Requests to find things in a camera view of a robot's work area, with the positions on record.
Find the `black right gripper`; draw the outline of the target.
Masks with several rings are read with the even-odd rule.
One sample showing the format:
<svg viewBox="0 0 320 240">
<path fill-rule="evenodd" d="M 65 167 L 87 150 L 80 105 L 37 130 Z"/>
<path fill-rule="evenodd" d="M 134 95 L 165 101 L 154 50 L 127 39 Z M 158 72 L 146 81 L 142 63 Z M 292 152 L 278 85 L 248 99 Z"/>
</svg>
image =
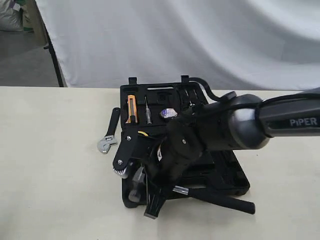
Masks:
<svg viewBox="0 0 320 240">
<path fill-rule="evenodd" d="M 156 156 L 153 149 L 131 153 L 130 184 L 144 185 L 148 175 L 151 181 L 146 187 L 145 217 L 155 220 L 159 216 L 174 186 L 202 157 L 206 144 L 201 138 L 200 126 L 207 118 L 204 114 L 184 112 L 167 123 L 165 136 L 156 148 Z"/>
</svg>

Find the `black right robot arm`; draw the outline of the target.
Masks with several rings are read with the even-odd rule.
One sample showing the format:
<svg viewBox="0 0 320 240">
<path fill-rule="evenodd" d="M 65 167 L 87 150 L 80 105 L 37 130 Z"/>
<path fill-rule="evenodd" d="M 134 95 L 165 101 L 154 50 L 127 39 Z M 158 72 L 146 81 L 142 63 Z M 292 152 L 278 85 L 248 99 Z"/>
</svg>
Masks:
<svg viewBox="0 0 320 240">
<path fill-rule="evenodd" d="M 318 88 L 261 99 L 253 94 L 230 92 L 225 102 L 193 106 L 166 125 L 151 156 L 142 161 L 146 176 L 146 209 L 151 219 L 172 192 L 221 207 L 254 214 L 252 202 L 215 193 L 208 188 L 178 185 L 187 168 L 208 151 L 258 150 L 276 137 L 320 134 Z"/>
</svg>

